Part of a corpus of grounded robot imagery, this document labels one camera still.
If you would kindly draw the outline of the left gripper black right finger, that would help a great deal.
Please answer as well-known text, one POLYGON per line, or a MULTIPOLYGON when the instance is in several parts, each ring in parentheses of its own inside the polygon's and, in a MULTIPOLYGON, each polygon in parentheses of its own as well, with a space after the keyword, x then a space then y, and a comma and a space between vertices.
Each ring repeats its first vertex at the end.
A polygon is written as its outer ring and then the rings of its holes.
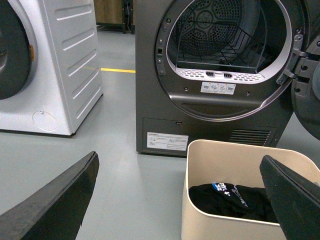
POLYGON ((320 238, 320 187, 265 155, 259 166, 266 194, 287 240, 320 238))

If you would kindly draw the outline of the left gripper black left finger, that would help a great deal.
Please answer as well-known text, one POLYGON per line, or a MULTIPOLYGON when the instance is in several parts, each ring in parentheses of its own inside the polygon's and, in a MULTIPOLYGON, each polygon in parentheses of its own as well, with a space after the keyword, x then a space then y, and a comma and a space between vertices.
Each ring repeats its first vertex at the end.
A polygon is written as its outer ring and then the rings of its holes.
POLYGON ((100 162, 91 151, 0 216, 2 240, 74 240, 94 193, 100 162))

